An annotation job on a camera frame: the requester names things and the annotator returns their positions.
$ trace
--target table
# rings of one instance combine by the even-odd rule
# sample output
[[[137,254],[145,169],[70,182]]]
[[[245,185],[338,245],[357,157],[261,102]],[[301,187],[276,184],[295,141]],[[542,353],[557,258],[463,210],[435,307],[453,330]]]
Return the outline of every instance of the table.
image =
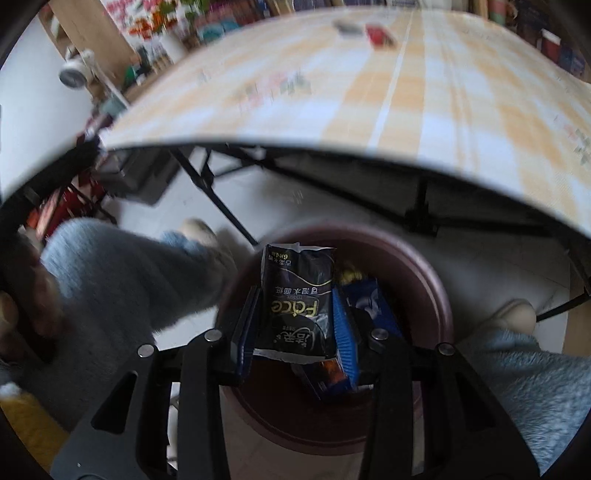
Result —
[[[211,151],[234,156],[237,168],[257,164],[306,181],[420,233],[459,226],[554,236],[585,282],[581,303],[591,284],[569,235],[591,237],[590,100],[587,84],[480,17],[335,8],[260,22],[196,51],[101,139],[109,150],[170,148],[252,244],[213,192]],[[201,172],[178,149],[187,145],[207,148]],[[266,153],[254,157],[244,147]],[[459,179],[527,206],[534,221],[436,218],[425,203],[426,181],[415,208],[387,212],[278,166],[293,151]]]

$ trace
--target checkered tablecloth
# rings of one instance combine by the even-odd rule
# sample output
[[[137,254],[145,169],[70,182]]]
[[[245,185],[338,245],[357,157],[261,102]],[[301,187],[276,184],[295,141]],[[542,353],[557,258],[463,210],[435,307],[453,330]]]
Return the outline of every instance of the checkered tablecloth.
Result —
[[[367,25],[394,45],[372,45]],[[336,8],[195,52],[102,140],[354,153],[473,181],[591,236],[590,100],[587,84],[479,17]]]

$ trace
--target person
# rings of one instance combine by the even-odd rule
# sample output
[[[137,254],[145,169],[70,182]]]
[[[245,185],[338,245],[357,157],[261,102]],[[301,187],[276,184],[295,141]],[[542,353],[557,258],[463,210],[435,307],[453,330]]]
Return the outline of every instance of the person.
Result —
[[[535,325],[532,305],[512,300],[457,347],[509,414],[543,475],[591,410],[591,359],[542,351]]]
[[[56,343],[53,360],[43,363],[15,330],[5,332],[0,385],[18,384],[68,432],[134,348],[213,307],[236,270],[231,253],[194,219],[161,241],[73,219],[40,257],[15,238],[0,265],[35,332]]]
[[[0,252],[2,273],[35,331],[56,339],[57,354],[50,364],[35,363],[17,338],[0,335],[0,385],[16,381],[68,431],[135,346],[213,306],[235,273],[231,255],[198,220],[160,242],[96,220],[71,220],[40,259],[24,242],[7,252]],[[28,265],[26,275],[16,263]],[[591,361],[543,352],[534,328],[533,307],[514,300],[457,347],[544,473],[591,410]]]

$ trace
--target wall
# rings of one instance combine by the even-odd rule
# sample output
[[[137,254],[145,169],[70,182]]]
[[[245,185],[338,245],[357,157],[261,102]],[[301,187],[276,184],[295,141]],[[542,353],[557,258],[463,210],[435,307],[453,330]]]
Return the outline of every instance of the wall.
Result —
[[[92,103],[58,72],[64,60],[35,18],[0,70],[0,192],[5,198],[43,158],[80,132]]]

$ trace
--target floor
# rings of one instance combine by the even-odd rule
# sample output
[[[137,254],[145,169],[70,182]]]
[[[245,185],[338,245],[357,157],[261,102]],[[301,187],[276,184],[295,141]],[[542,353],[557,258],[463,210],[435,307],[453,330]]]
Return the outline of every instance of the floor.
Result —
[[[191,162],[198,167],[203,153],[196,151]],[[326,164],[299,157],[285,161],[291,166],[353,191],[399,211],[411,205],[415,183],[392,174],[361,169],[354,164]],[[212,169],[234,165],[222,155],[212,158]],[[509,235],[440,230],[437,238],[402,231],[382,217],[276,174],[250,168],[216,181],[217,194],[254,237],[272,238],[277,230],[305,223],[358,222],[399,234],[414,245],[440,276],[452,305],[456,339],[466,336],[506,301],[529,300],[538,312],[569,299],[569,262],[552,240]],[[438,213],[507,218],[478,195],[461,198],[449,190],[431,190],[430,207]],[[232,244],[241,259],[251,251],[233,226],[195,189],[183,172],[173,181],[154,207],[116,200],[108,207],[122,228],[157,238],[175,229],[183,219],[198,217]],[[181,320],[158,335],[159,348],[184,345],[211,327],[215,310]],[[566,330],[566,314],[538,324],[535,335],[543,349],[560,352]],[[360,455],[319,457],[294,453],[264,439],[248,427],[225,403],[223,419],[230,469],[234,478],[348,479],[356,478]]]

